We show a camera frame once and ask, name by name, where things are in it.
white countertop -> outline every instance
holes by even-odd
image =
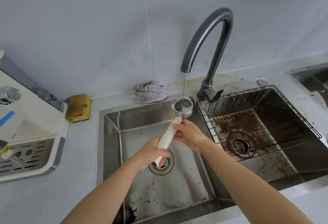
[[[216,75],[214,85],[241,79],[268,77],[287,99],[328,138],[328,110],[320,106],[286,74],[290,69],[321,64],[328,55],[266,64]],[[187,91],[197,90],[202,79],[190,80]],[[167,85],[169,94],[182,93],[182,83]],[[99,110],[133,103],[131,92],[92,100],[90,119],[71,123],[59,167],[51,174],[0,184],[1,223],[58,224],[95,187]],[[328,187],[291,199],[314,223],[326,223]],[[188,223],[248,223],[237,206]]]

wire rack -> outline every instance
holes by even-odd
[[[215,143],[238,161],[322,138],[274,85],[197,104]]]

faucet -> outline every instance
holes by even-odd
[[[215,71],[219,65],[224,48],[227,45],[232,30],[232,24],[234,22],[234,15],[229,8],[224,7],[217,9],[204,20],[204,22],[200,25],[193,38],[191,39],[180,68],[181,72],[183,73],[189,73],[191,71],[191,67],[193,66],[194,60],[200,47],[207,38],[208,34],[221,21],[223,21],[221,36],[217,44],[210,68],[208,69],[207,76],[203,80],[202,85],[200,86],[200,90],[197,93],[199,98],[203,100],[207,99],[209,103],[216,102],[223,92],[223,90],[220,90],[216,93],[212,86]]]

sponge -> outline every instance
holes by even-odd
[[[71,96],[68,103],[66,119],[77,122],[90,118],[91,99],[87,94]]]

white wall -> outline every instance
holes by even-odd
[[[0,48],[60,99],[104,96],[183,80],[189,41],[220,7],[235,19],[217,72],[328,51],[328,0],[0,0]],[[206,75],[220,31],[189,78]]]

